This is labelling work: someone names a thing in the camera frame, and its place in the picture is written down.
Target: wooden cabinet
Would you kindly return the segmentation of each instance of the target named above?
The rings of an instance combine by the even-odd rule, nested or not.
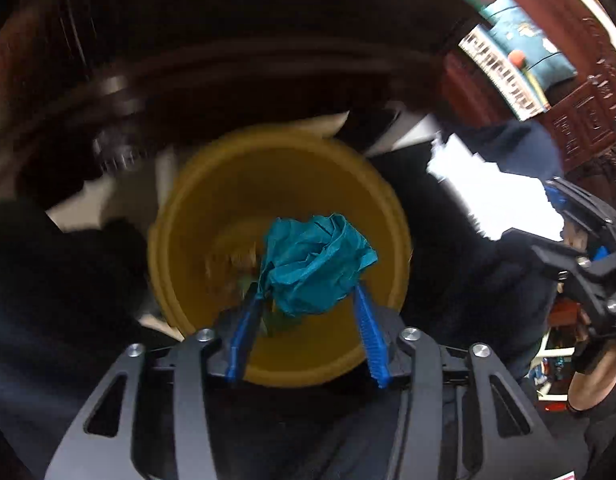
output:
[[[559,146],[571,171],[616,142],[613,111],[598,86],[587,82],[536,118]]]
[[[21,0],[0,32],[0,197],[50,207],[128,152],[249,124],[432,108],[479,20],[463,0]]]

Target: crumpled paper ball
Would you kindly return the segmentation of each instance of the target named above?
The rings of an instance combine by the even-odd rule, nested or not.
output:
[[[278,218],[265,238],[259,296],[291,317],[323,314],[357,285],[377,253],[343,215]]]

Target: yellow bucket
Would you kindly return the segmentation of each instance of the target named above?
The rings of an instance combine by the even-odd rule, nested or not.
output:
[[[400,310],[408,287],[410,238],[392,187],[366,160],[335,140],[279,126],[228,134],[182,171],[150,230],[150,277],[166,319],[184,335],[213,325],[226,307],[225,276],[208,262],[248,248],[262,251],[275,218],[341,213],[376,250],[363,274],[378,304]],[[272,336],[259,335],[245,379],[298,387],[332,380],[365,357],[350,298]]]

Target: sticker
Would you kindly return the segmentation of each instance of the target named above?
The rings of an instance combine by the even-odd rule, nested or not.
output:
[[[577,480],[577,479],[575,478],[575,472],[572,471],[571,473],[568,473],[567,475],[560,476],[559,478],[555,478],[553,480]]]
[[[526,36],[527,38],[534,38],[538,31],[534,29],[531,23],[523,22],[519,24],[519,28],[517,28],[517,32],[519,36]]]

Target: metal screw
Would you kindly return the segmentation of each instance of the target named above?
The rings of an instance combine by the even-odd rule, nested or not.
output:
[[[133,343],[128,346],[128,355],[130,357],[139,357],[143,354],[145,347],[141,343]]]
[[[403,329],[401,332],[401,337],[403,337],[406,341],[418,341],[421,338],[421,330],[409,326],[408,328]]]
[[[197,341],[206,343],[214,339],[214,330],[211,328],[202,328],[197,332]]]
[[[478,343],[472,347],[472,353],[477,357],[488,357],[490,355],[490,348],[488,345]]]
[[[577,263],[579,264],[579,267],[583,267],[584,269],[587,269],[590,266],[590,260],[585,256],[579,256],[579,258],[577,258]]]

